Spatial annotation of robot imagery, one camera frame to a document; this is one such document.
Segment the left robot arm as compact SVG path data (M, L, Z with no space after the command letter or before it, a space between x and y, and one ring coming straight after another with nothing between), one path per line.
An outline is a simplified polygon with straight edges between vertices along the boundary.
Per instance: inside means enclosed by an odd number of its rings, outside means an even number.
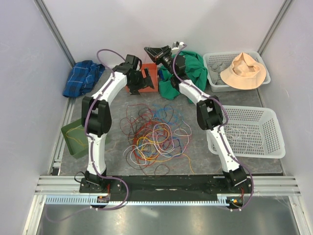
M82 100L81 121L88 138L89 163L80 183L80 193L100 193L110 185L106 177L105 141L112 126L110 105L124 87L131 95L139 90L153 88L149 70L141 71L142 61L127 55L123 63L115 66L107 82L91 97Z

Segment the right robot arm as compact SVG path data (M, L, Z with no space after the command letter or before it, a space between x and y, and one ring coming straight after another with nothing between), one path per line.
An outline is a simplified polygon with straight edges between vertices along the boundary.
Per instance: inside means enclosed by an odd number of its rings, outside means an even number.
M145 47L144 50L156 65L162 64L172 75L172 87L195 104L198 125L206 132L207 141L213 141L222 163L225 189L234 193L245 187L245 193L253 194L252 175L235 157L224 132L229 121L226 110L216 96L200 90L187 76L185 58L180 54L185 47L186 44L180 42L174 48Z

